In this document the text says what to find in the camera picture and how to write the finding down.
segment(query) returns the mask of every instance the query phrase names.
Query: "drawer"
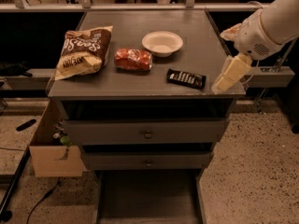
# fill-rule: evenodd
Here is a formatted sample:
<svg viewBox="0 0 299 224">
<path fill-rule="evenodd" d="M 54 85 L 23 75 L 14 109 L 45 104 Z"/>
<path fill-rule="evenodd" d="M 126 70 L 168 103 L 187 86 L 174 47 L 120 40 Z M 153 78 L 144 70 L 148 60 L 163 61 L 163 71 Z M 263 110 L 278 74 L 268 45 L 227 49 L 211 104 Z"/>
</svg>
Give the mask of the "drawer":
<svg viewBox="0 0 299 224">
<path fill-rule="evenodd" d="M 157 144 L 219 142 L 228 119 L 171 122 L 101 122 L 66 120 L 76 144 Z"/>
<path fill-rule="evenodd" d="M 89 170 L 142 170 L 142 169 L 202 169 L 207 168 L 213 152 L 82 154 Z"/>
</svg>

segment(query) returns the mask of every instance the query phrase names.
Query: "gray cabinet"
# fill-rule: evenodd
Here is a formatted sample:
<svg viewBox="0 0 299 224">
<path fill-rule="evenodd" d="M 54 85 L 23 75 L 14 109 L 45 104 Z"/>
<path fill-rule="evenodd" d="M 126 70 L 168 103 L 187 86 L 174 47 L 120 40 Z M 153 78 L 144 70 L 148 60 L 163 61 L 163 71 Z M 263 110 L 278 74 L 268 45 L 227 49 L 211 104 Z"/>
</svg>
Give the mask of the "gray cabinet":
<svg viewBox="0 0 299 224">
<path fill-rule="evenodd" d="M 80 29 L 104 25 L 113 25 L 108 65 L 97 74 L 55 81 L 49 93 L 85 166 L 96 174 L 195 170 L 200 176 L 232 107 L 245 95 L 239 83 L 223 94 L 211 90 L 227 54 L 208 14 L 196 9 L 89 12 Z M 116 50 L 143 49 L 143 36 L 153 31 L 180 35 L 183 48 L 154 57 L 147 74 L 118 71 Z M 169 68 L 205 75 L 206 85 L 197 90 L 168 83 Z"/>
</svg>

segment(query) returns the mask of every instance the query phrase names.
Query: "drawer handle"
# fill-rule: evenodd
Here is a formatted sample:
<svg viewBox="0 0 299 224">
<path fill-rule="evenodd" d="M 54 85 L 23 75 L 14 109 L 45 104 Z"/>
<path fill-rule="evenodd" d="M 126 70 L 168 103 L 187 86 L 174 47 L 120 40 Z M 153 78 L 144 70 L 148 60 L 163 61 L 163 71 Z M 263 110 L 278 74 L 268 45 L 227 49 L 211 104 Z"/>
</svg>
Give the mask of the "drawer handle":
<svg viewBox="0 0 299 224">
<path fill-rule="evenodd" d="M 144 137 L 145 137 L 146 139 L 151 139 L 151 137 L 152 137 L 152 133 L 151 133 L 151 131 L 149 131 L 149 130 L 145 131 L 145 132 L 144 132 Z"/>
<path fill-rule="evenodd" d="M 150 168 L 152 166 L 152 161 L 146 161 L 147 168 Z"/>
</svg>

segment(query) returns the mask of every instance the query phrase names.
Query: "red package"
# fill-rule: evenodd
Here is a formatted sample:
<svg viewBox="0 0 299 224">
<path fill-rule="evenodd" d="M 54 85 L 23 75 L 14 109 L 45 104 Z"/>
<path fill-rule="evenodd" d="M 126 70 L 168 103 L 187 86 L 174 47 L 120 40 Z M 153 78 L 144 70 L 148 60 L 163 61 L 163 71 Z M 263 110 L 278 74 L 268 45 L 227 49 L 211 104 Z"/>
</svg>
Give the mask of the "red package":
<svg viewBox="0 0 299 224">
<path fill-rule="evenodd" d="M 118 69 L 131 71 L 149 71 L 152 56 L 142 49 L 118 49 L 115 53 L 114 63 Z"/>
</svg>

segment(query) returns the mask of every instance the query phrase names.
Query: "cabinet top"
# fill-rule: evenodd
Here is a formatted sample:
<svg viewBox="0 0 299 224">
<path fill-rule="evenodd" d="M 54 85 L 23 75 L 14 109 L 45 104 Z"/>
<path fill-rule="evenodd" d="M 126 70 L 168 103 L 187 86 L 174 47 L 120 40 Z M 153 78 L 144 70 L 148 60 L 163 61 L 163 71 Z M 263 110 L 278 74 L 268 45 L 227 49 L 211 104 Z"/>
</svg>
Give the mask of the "cabinet top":
<svg viewBox="0 0 299 224">
<path fill-rule="evenodd" d="M 227 57 L 208 15 L 203 10 L 128 10 L 88 12 L 79 30 L 113 25 L 107 66 L 96 74 L 75 76 L 53 83 L 49 97 L 65 100 L 101 100 L 135 98 L 203 98 L 243 96 L 240 83 L 224 94 L 215 94 L 211 86 Z M 153 56 L 150 72 L 120 72 L 114 64 L 117 49 L 144 49 L 142 38 L 151 32 L 168 31 L 179 35 L 183 47 L 166 58 Z M 168 69 L 206 76 L 202 90 L 168 83 Z"/>
</svg>

